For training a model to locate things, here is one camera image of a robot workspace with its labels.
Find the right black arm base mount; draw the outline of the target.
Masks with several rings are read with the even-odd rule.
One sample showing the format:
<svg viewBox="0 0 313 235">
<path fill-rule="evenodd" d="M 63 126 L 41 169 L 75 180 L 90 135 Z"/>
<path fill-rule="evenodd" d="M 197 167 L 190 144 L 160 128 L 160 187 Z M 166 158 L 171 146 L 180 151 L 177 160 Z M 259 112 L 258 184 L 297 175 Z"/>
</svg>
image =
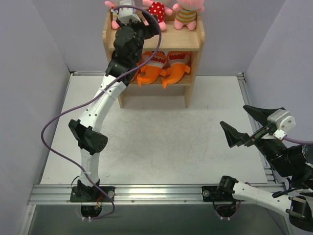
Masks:
<svg viewBox="0 0 313 235">
<path fill-rule="evenodd" d="M 230 176 L 222 176 L 216 186 L 205 185 L 201 187 L 204 202 L 237 202 L 234 196 L 244 190 L 242 182 Z"/>
</svg>

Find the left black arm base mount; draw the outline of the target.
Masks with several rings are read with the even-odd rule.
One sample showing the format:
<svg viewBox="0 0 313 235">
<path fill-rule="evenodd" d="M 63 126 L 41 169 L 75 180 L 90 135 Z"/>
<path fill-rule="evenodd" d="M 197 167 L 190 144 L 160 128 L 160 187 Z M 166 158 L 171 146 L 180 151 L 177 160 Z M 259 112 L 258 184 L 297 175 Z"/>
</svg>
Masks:
<svg viewBox="0 0 313 235">
<path fill-rule="evenodd" d="M 77 186 L 71 190 L 70 202 L 85 203 L 85 202 L 110 202 L 114 198 L 115 187 L 99 186 L 109 197 L 106 197 L 95 186 L 85 186 L 80 180 Z"/>
</svg>

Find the pink plush striped shirt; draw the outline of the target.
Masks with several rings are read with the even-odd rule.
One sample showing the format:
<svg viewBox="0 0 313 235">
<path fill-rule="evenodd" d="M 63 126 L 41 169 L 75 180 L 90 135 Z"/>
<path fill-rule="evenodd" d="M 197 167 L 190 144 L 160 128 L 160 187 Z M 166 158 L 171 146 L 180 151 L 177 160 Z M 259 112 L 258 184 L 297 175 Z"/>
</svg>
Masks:
<svg viewBox="0 0 313 235">
<path fill-rule="evenodd" d="M 114 10 L 115 7 L 120 5 L 120 0 L 106 0 L 105 6 L 111 10 L 112 13 L 112 22 L 111 27 L 114 30 L 117 30 L 119 28 L 119 24 L 117 23 L 118 18 L 118 10 Z"/>
<path fill-rule="evenodd" d="M 197 25 L 197 14 L 204 11 L 204 0 L 177 0 L 172 10 L 176 13 L 175 29 L 181 30 L 185 26 L 193 31 Z"/>
</svg>

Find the pink plush red polka-dot shirt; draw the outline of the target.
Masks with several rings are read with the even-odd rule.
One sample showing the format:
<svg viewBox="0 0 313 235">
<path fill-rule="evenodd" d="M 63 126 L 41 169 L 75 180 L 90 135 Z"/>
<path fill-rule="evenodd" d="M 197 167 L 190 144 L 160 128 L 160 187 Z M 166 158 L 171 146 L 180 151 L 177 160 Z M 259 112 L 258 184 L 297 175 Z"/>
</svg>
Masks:
<svg viewBox="0 0 313 235">
<path fill-rule="evenodd" d="M 173 13 L 173 10 L 167 6 L 170 2 L 170 0 L 142 0 L 142 4 L 148 8 L 148 12 L 156 16 L 161 31 L 167 29 L 165 16 L 171 16 Z"/>
</svg>

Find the orange shark plush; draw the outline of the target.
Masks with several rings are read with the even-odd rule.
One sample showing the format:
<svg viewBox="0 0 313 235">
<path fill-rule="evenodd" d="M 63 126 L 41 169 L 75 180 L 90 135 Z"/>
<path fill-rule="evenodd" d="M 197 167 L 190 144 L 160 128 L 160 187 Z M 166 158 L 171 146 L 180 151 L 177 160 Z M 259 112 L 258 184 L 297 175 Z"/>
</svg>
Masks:
<svg viewBox="0 0 313 235">
<path fill-rule="evenodd" d="M 169 68 L 166 70 L 167 76 L 162 78 L 162 86 L 165 89 L 168 85 L 178 83 L 183 76 L 189 74 L 191 68 L 188 63 L 191 59 L 191 53 L 188 51 L 170 51 L 167 54 Z"/>
<path fill-rule="evenodd" d="M 163 51 L 158 51 L 155 56 L 141 69 L 137 75 L 137 83 L 141 87 L 154 83 L 159 76 L 166 77 L 164 69 L 167 63 L 167 56 Z"/>
</svg>

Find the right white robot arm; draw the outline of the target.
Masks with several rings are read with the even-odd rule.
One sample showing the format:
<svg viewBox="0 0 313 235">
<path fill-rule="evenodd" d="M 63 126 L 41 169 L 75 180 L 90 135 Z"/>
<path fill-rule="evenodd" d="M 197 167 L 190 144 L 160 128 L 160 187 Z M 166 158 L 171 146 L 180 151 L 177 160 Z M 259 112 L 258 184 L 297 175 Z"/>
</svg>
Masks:
<svg viewBox="0 0 313 235">
<path fill-rule="evenodd" d="M 277 174 L 287 179 L 289 187 L 271 193 L 230 176 L 222 176 L 217 195 L 222 200 L 245 201 L 270 209 L 304 231 L 313 230 L 313 144 L 298 142 L 287 147 L 287 132 L 296 123 L 285 108 L 263 109 L 244 105 L 243 109 L 261 128 L 249 135 L 224 121 L 220 125 L 229 147 L 255 146 Z"/>
</svg>

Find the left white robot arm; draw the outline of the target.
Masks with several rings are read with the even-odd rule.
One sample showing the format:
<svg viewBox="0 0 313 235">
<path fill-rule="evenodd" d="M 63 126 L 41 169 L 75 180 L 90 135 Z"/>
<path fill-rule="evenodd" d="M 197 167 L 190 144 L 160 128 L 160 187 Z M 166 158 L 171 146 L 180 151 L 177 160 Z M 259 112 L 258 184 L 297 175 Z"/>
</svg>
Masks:
<svg viewBox="0 0 313 235">
<path fill-rule="evenodd" d="M 144 41 L 160 33 L 157 19 L 147 11 L 142 14 L 148 24 L 142 20 L 134 21 L 134 16 L 125 22 L 118 18 L 120 28 L 115 34 L 114 51 L 95 100 L 77 120 L 72 119 L 68 124 L 82 156 L 83 170 L 77 187 L 87 201 L 94 201 L 99 195 L 99 156 L 108 142 L 108 138 L 100 132 L 103 121 L 137 72 Z"/>
</svg>

